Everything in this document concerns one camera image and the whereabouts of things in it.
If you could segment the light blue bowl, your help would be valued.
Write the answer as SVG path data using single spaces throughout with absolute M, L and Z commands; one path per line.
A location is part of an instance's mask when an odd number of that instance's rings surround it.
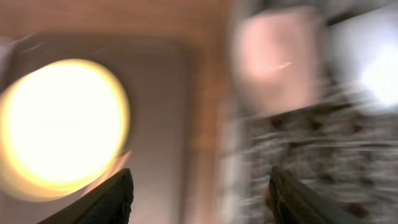
M 329 28 L 336 79 L 366 114 L 397 112 L 397 4 Z

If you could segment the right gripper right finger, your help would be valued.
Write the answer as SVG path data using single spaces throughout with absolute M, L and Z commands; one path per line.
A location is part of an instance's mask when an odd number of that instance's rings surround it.
M 272 168 L 269 196 L 276 224 L 362 224 L 281 168 Z

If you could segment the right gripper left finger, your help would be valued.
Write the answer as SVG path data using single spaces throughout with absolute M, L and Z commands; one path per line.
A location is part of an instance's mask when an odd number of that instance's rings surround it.
M 128 224 L 133 200 L 131 171 L 123 168 L 38 224 Z

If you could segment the pink bowl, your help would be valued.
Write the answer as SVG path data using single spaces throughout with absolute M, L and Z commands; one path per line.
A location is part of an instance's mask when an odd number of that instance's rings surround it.
M 323 19 L 310 6 L 264 11 L 243 20 L 232 43 L 235 79 L 249 109 L 274 116 L 320 99 Z

